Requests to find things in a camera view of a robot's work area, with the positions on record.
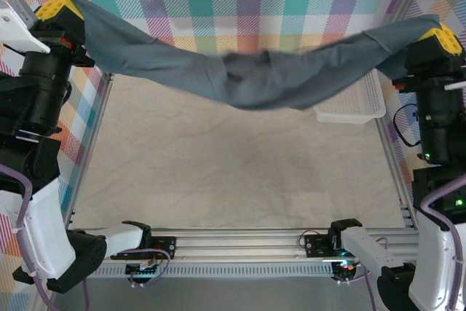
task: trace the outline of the black bracket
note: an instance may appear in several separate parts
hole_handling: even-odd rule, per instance
[[[362,227],[363,225],[356,219],[345,219],[334,221],[330,225],[328,235],[332,239],[333,249],[341,248],[341,233],[350,227]]]
[[[156,248],[162,251],[166,251],[170,258],[175,257],[176,252],[176,237],[152,237],[150,239],[150,245],[140,248]],[[167,257],[162,253],[118,253],[117,255],[112,255],[110,259],[112,260],[152,260],[152,259],[166,259]]]
[[[377,279],[377,289],[385,307],[390,311],[419,311],[409,297],[409,286],[414,279],[416,267],[404,264],[402,267],[382,267]]]
[[[307,258],[334,255],[331,239],[328,235],[305,235],[304,247],[306,248]]]

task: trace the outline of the metal base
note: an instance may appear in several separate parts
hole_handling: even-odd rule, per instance
[[[315,231],[327,234],[324,229]],[[153,230],[152,234],[177,237],[168,277],[330,277],[332,262],[351,260],[341,256],[307,258],[298,244],[302,232],[303,229],[164,229]],[[368,229],[368,233],[373,239],[386,237],[389,251],[399,259],[416,261],[416,230]],[[125,265],[134,263],[141,261],[105,260],[90,277],[127,277]]]

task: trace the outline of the white floor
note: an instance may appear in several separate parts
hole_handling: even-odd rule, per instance
[[[399,204],[375,122],[238,111],[117,76],[74,227],[402,227]]]

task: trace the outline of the metal frame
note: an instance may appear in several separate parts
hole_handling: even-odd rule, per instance
[[[347,257],[307,258],[299,247],[302,229],[158,229],[154,236],[174,236],[176,255],[169,277],[329,277],[331,263],[352,261]],[[389,252],[399,259],[413,262],[417,256],[418,234],[415,229],[368,229],[373,239],[389,240]],[[317,229],[314,234],[326,235]],[[141,263],[132,260],[105,260],[90,277],[127,277],[125,265]],[[299,269],[290,269],[297,264]],[[231,269],[249,270],[234,273]],[[205,269],[215,268],[213,272]]]
[[[413,4],[414,0],[400,0],[398,6],[393,11],[393,14],[389,22],[396,20],[402,20],[408,14],[409,8]],[[398,197],[402,206],[405,206],[409,210],[409,216],[411,218],[412,226],[417,227],[416,211],[414,210],[413,203],[409,196],[409,190],[403,180],[403,172],[401,171],[400,164],[397,161],[395,155],[395,148],[390,141],[390,132],[386,126],[383,118],[376,119],[377,128],[379,130],[380,139],[384,147],[384,153],[387,157],[390,171],[392,173],[393,181],[398,190]]]
[[[401,0],[395,10],[391,20],[403,18],[413,0]],[[79,182],[73,193],[71,205],[65,214],[68,223],[73,213],[74,205],[79,190],[82,188],[82,181],[90,163],[95,140],[103,118],[103,113],[111,91],[112,78],[110,74],[105,74],[106,86],[102,100],[98,109],[98,117],[94,128],[87,153],[84,156],[84,164],[79,174]],[[384,146],[385,154],[390,165],[392,177],[396,184],[400,198],[400,210],[405,220],[405,229],[369,229],[369,234],[374,237],[387,237],[390,241],[389,249],[401,259],[415,261],[417,253],[418,236],[414,228],[416,219],[414,209],[408,198],[408,190],[403,181],[398,162],[395,157],[395,150],[390,143],[389,133],[383,120],[376,121],[379,134]],[[304,229],[164,229],[157,230],[159,235],[174,235],[178,238],[177,253],[173,259],[173,265],[190,264],[322,264],[322,259],[308,259],[304,250],[297,245],[297,240]],[[326,233],[325,230],[318,229],[319,233]],[[126,261],[107,261],[101,268],[111,266],[123,266]],[[121,273],[107,273],[106,277],[123,277]],[[99,270],[93,277],[103,277],[99,275]]]

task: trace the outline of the gray cloth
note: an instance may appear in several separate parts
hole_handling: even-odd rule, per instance
[[[165,44],[87,0],[72,1],[84,15],[90,57],[104,71],[150,79],[247,110],[308,109],[373,68],[400,78],[406,74],[406,47],[440,27],[437,15],[425,15],[301,54],[212,57]]]

